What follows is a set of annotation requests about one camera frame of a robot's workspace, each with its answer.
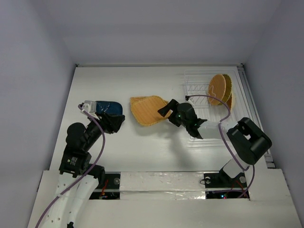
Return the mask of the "dark blue ceramic plate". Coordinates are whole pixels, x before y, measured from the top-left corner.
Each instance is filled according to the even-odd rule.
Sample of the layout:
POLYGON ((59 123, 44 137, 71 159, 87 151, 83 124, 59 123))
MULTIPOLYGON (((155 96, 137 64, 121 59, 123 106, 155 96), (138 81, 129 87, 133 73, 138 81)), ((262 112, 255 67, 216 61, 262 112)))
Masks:
POLYGON ((110 115, 122 115, 123 107, 120 103, 114 101, 97 101, 96 113, 107 113, 110 115))

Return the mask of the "round green-rimmed woven plate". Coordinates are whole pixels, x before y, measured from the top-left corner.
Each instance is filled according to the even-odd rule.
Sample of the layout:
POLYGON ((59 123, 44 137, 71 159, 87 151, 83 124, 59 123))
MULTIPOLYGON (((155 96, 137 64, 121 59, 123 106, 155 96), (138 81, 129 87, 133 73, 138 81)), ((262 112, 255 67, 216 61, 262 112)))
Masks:
POLYGON ((224 98, 226 91, 226 81, 222 74, 215 75, 208 86, 208 98, 211 105, 218 105, 224 98))

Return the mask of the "fish-shaped woven plate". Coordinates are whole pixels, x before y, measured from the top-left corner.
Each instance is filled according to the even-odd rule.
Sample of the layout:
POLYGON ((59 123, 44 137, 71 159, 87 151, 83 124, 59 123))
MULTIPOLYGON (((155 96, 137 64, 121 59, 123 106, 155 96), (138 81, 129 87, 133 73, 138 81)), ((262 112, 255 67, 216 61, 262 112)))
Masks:
POLYGON ((233 83, 232 79, 229 75, 223 74, 225 82, 226 82, 226 89, 225 94, 222 101, 229 107, 230 111, 232 111, 235 105, 235 95, 233 93, 233 83))

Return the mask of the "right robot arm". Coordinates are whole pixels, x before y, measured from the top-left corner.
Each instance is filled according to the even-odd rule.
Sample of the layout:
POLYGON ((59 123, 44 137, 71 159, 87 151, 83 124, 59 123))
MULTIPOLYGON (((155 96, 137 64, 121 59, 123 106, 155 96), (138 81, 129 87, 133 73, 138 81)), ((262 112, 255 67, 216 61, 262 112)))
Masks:
POLYGON ((175 126, 183 126, 196 139, 222 140, 232 158, 217 172, 206 173, 201 183, 207 188, 232 188, 244 176, 244 172, 263 157, 271 148, 270 138, 248 117, 237 122, 219 122, 198 118, 193 106, 172 99, 158 110, 175 126))

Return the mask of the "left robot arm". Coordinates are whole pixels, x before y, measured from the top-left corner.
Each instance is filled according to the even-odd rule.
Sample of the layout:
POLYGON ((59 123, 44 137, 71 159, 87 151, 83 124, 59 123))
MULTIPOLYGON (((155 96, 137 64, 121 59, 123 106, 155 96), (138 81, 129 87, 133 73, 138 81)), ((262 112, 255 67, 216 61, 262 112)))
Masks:
POLYGON ((54 199, 42 212, 37 228, 75 228, 77 219, 96 188, 105 185, 105 169, 91 163, 89 150, 99 137, 117 133, 124 115, 107 113, 93 116, 83 111, 90 123, 74 123, 67 129, 66 147, 59 166, 54 199))

